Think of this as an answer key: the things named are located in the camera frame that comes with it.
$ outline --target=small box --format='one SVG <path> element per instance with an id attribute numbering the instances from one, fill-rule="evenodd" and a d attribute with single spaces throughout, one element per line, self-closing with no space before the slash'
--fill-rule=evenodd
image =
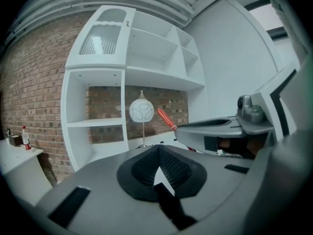
<path id="1" fill-rule="evenodd" d="M 21 136 L 12 135 L 9 137 L 9 139 L 10 139 L 10 144 L 12 146 L 19 146 L 19 145 L 23 144 L 23 139 Z"/>

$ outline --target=white shelving unit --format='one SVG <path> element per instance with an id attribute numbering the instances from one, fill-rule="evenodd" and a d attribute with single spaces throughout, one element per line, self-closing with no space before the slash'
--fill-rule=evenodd
<path id="1" fill-rule="evenodd" d="M 190 122 L 201 120 L 199 110 L 208 109 L 203 69 L 191 36 L 164 20 L 135 9 L 101 6 L 83 27 L 71 49 L 62 87 L 62 130 L 75 170 L 92 161 L 136 148 L 135 144 L 141 142 L 127 139 L 125 85 L 188 92 Z M 119 86 L 121 117 L 85 119 L 89 86 Z M 88 128 L 114 125 L 122 126 L 123 141 L 90 144 Z M 171 141 L 171 135 L 174 133 L 147 139 L 153 143 L 169 136 L 170 144 L 181 147 L 178 142 Z"/>

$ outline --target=white lamp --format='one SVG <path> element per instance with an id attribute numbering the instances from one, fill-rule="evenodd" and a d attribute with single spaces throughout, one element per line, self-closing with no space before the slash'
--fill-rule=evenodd
<path id="1" fill-rule="evenodd" d="M 143 92 L 141 91 L 140 96 L 137 100 L 132 102 L 129 107 L 129 115 L 134 122 L 142 123 L 143 133 L 143 146 L 145 146 L 145 127 L 144 123 L 151 121 L 155 110 L 150 101 L 148 101 Z"/>

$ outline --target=spherical lamp shade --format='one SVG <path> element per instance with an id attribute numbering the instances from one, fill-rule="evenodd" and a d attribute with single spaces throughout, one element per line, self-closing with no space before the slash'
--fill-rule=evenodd
<path id="1" fill-rule="evenodd" d="M 139 99 L 132 102 L 129 107 L 129 114 L 134 122 L 146 123 L 151 121 L 155 110 L 150 101 L 148 101 L 141 91 Z"/>

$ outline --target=red handle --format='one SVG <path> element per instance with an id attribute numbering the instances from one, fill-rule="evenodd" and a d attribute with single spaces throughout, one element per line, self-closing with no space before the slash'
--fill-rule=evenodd
<path id="1" fill-rule="evenodd" d="M 170 119 L 170 117 L 162 110 L 158 109 L 157 113 L 161 116 L 161 118 L 164 120 L 164 122 L 173 130 L 175 131 L 177 126 L 174 124 L 174 122 Z"/>

